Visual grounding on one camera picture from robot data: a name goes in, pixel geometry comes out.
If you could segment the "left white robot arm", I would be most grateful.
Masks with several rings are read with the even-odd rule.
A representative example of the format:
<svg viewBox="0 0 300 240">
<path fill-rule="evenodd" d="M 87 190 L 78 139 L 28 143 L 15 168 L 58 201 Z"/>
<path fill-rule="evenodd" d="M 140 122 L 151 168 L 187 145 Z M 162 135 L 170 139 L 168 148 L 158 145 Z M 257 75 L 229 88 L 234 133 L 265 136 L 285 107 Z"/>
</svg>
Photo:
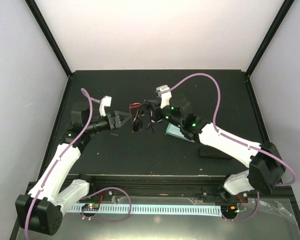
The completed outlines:
<svg viewBox="0 0 300 240">
<path fill-rule="evenodd" d="M 71 120 L 47 169 L 34 187 L 15 201 L 17 219 L 26 235 L 34 231 L 53 236 L 64 215 L 80 199 L 91 200 L 97 195 L 97 186 L 85 178 L 73 180 L 65 189 L 62 185 L 93 135 L 119 129 L 131 117 L 128 112 L 106 111 L 109 106 L 106 100 L 102 100 L 96 110 L 92 102 L 73 105 Z"/>
</svg>

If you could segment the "green lined glasses case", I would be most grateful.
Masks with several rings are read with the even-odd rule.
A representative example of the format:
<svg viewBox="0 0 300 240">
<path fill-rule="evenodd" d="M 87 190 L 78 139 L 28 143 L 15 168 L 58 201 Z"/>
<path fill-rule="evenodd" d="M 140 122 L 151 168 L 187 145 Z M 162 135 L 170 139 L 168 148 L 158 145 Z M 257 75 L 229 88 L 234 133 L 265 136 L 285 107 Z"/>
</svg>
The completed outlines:
<svg viewBox="0 0 300 240">
<path fill-rule="evenodd" d="M 185 140 L 187 142 L 191 142 L 191 143 L 194 143 L 195 141 L 194 140 L 189 140 L 187 139 L 186 137 L 184 137 L 184 135 L 181 133 L 180 129 L 174 125 L 172 125 L 171 123 L 169 123 L 167 125 L 167 128 L 166 128 L 166 131 L 165 133 L 167 135 L 170 135 L 172 137 L 175 137 L 175 138 L 178 138 L 178 139 L 182 139 L 182 140 Z"/>
</svg>

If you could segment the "right black frame post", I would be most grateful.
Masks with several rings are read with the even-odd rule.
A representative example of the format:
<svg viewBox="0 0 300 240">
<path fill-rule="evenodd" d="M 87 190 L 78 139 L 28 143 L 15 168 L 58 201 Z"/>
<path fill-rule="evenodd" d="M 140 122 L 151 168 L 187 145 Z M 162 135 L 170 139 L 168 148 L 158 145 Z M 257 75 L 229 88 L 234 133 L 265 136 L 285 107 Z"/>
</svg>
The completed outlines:
<svg viewBox="0 0 300 240">
<path fill-rule="evenodd" d="M 276 13 L 270 27 L 268 28 L 263 40 L 261 41 L 255 55 L 253 56 L 247 70 L 245 71 L 245 75 L 249 78 L 252 76 L 254 70 L 256 69 L 258 63 L 262 59 L 264 53 L 266 52 L 268 46 L 270 45 L 272 39 L 280 28 L 282 22 L 290 11 L 292 5 L 295 0 L 284 0 L 282 5 L 280 6 L 278 12 Z"/>
</svg>

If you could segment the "right circuit board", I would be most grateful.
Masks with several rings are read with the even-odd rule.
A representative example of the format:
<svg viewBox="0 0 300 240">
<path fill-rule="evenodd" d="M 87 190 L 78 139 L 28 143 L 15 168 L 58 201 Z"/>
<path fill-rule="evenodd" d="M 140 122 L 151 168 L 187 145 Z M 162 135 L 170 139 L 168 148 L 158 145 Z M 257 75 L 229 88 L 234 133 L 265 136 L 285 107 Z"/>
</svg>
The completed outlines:
<svg viewBox="0 0 300 240">
<path fill-rule="evenodd" d="M 238 213 L 240 209 L 234 205 L 224 205 L 220 207 L 223 214 Z"/>
</svg>

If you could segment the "left black frame post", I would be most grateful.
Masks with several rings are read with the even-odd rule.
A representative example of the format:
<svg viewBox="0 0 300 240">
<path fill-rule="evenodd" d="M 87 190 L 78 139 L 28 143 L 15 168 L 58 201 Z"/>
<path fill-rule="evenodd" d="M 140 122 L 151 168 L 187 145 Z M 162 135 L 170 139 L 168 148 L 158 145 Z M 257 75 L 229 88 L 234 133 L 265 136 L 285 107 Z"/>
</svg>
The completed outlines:
<svg viewBox="0 0 300 240">
<path fill-rule="evenodd" d="M 36 20 L 39 28 L 41 29 L 43 35 L 45 36 L 47 42 L 49 43 L 54 55 L 56 56 L 58 62 L 60 63 L 66 76 L 69 78 L 73 75 L 57 41 L 55 40 L 53 33 L 51 32 L 40 8 L 38 7 L 35 0 L 25 0 L 30 12 L 32 13 L 34 19 Z"/>
</svg>

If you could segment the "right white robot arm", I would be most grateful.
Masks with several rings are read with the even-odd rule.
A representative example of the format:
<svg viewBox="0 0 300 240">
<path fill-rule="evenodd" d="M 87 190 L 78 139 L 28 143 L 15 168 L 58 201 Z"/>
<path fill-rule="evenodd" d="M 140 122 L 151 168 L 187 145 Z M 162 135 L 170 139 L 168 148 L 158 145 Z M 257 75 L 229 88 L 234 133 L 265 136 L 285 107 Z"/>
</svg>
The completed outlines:
<svg viewBox="0 0 300 240">
<path fill-rule="evenodd" d="M 247 169 L 229 175 L 218 187 L 218 198 L 230 201 L 242 192 L 256 190 L 269 195 L 286 171 L 277 147 L 270 141 L 258 143 L 240 138 L 194 115 L 190 102 L 181 94 L 168 100 L 147 100 L 153 121 L 165 120 L 188 140 L 215 148 L 236 159 Z"/>
</svg>

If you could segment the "circuit board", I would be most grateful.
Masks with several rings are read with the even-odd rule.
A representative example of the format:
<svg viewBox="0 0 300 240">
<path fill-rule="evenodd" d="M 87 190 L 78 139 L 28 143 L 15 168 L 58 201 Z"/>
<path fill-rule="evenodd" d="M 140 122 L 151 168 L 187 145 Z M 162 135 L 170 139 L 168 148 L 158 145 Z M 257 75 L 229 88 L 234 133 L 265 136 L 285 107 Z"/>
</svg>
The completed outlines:
<svg viewBox="0 0 300 240">
<path fill-rule="evenodd" d="M 238 213 L 240 209 L 234 205 L 224 205 L 220 207 L 223 214 Z"/>
<path fill-rule="evenodd" d="M 98 211 L 100 208 L 99 203 L 87 203 L 81 207 L 81 211 Z"/>
</svg>

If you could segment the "left circuit board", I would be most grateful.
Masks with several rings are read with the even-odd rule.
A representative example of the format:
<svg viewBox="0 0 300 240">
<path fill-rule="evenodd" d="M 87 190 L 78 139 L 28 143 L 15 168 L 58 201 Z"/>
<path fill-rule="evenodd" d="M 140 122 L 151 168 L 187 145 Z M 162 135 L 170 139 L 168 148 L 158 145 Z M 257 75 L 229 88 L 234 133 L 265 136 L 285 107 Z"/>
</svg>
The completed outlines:
<svg viewBox="0 0 300 240">
<path fill-rule="evenodd" d="M 98 211 L 100 208 L 99 203 L 87 203 L 81 207 L 81 211 Z"/>
</svg>

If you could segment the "black glasses case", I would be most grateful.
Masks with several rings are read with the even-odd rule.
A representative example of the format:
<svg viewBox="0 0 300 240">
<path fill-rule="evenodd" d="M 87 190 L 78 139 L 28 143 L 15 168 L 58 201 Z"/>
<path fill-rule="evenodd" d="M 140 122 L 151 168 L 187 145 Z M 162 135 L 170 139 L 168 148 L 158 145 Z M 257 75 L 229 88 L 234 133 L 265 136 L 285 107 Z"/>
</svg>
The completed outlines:
<svg viewBox="0 0 300 240">
<path fill-rule="evenodd" d="M 199 148 L 199 157 L 205 159 L 231 160 L 232 157 L 216 148 L 201 146 Z"/>
</svg>

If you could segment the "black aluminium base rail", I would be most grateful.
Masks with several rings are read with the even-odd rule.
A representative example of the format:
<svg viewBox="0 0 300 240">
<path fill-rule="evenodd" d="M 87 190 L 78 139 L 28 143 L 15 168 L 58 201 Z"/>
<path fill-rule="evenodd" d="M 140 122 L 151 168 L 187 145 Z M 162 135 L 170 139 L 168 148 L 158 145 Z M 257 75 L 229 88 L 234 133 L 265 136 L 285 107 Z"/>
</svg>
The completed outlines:
<svg viewBox="0 0 300 240">
<path fill-rule="evenodd" d="M 133 197 L 217 197 L 225 176 L 150 176 L 70 174 L 66 182 L 80 179 L 90 183 L 89 194 L 104 188 L 119 188 Z"/>
</svg>

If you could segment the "black frame post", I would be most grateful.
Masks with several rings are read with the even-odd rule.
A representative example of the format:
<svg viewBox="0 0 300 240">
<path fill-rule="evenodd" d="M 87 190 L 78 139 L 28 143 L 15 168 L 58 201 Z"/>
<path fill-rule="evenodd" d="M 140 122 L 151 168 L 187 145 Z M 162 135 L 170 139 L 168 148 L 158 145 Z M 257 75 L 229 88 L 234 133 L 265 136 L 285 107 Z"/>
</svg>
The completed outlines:
<svg viewBox="0 0 300 240">
<path fill-rule="evenodd" d="M 272 39 L 280 28 L 282 22 L 290 11 L 292 5 L 295 0 L 284 0 L 282 5 L 280 6 L 278 12 L 276 13 L 270 27 L 268 28 L 263 40 L 261 41 L 255 55 L 253 56 L 247 70 L 245 71 L 245 75 L 249 78 L 252 76 L 254 70 L 256 69 L 258 63 L 262 59 L 264 53 L 266 52 L 268 46 L 270 45 Z"/>
<path fill-rule="evenodd" d="M 53 33 L 51 32 L 40 8 L 38 7 L 35 0 L 25 0 L 30 12 L 32 13 L 34 19 L 36 20 L 39 28 L 41 29 L 43 35 L 45 36 L 47 42 L 49 43 L 54 55 L 56 56 L 58 62 L 60 63 L 66 76 L 69 78 L 73 75 L 57 41 L 55 40 Z"/>
</svg>

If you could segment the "black round sunglasses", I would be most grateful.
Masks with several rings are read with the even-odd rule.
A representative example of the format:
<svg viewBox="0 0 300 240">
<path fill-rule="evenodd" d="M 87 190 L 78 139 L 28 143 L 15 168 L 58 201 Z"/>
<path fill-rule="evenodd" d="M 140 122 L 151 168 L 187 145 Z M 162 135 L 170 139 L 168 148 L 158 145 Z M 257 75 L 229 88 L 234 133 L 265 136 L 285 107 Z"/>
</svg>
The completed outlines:
<svg viewBox="0 0 300 240">
<path fill-rule="evenodd" d="M 146 113 L 149 114 L 149 123 L 147 124 L 147 126 L 144 126 L 142 117 L 144 117 L 146 115 Z M 142 103 L 142 106 L 139 108 L 139 116 L 136 118 L 134 123 L 132 123 L 132 132 L 137 134 L 137 133 L 141 133 L 145 130 L 151 129 L 152 133 L 154 134 L 155 133 L 154 126 L 158 123 L 150 123 L 150 111 L 148 110 L 148 105 L 145 105 Z"/>
</svg>

